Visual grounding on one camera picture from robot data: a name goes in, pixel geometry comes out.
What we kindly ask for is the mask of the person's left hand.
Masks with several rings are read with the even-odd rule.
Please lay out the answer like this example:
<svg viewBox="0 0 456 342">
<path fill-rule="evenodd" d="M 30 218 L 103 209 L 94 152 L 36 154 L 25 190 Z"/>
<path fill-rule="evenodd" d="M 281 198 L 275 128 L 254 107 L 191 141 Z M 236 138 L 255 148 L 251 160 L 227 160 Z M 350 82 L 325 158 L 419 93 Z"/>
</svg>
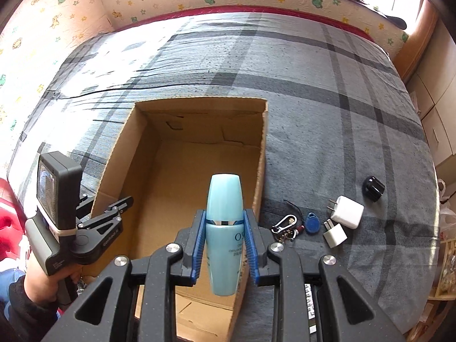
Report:
<svg viewBox="0 0 456 342">
<path fill-rule="evenodd" d="M 77 283 L 82 272 L 82 266 L 76 263 L 70 264 L 52 276 L 47 276 L 34 253 L 31 253 L 27 262 L 24 278 L 24 290 L 28 298 L 39 306 L 49 306 L 56 301 L 59 281 L 70 277 L 73 283 Z"/>
</svg>

